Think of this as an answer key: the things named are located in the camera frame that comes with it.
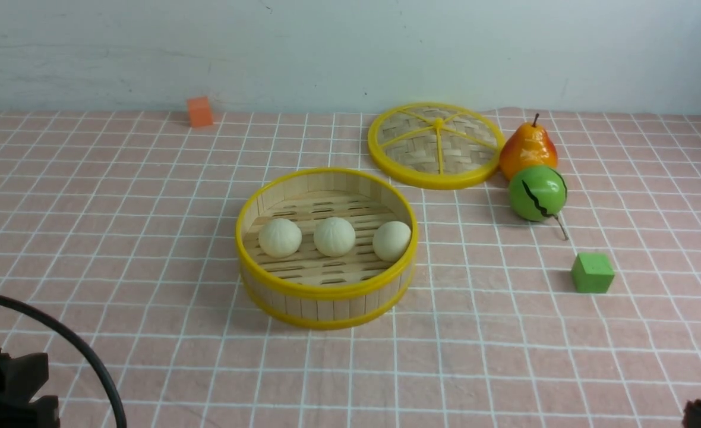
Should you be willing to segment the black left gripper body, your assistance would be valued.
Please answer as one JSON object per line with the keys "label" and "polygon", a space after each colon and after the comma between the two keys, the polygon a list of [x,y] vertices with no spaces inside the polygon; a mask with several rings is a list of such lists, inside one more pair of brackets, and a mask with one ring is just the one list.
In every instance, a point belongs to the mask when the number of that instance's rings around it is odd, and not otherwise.
{"label": "black left gripper body", "polygon": [[58,397],[33,397],[49,379],[49,357],[11,357],[0,350],[0,427],[60,427]]}

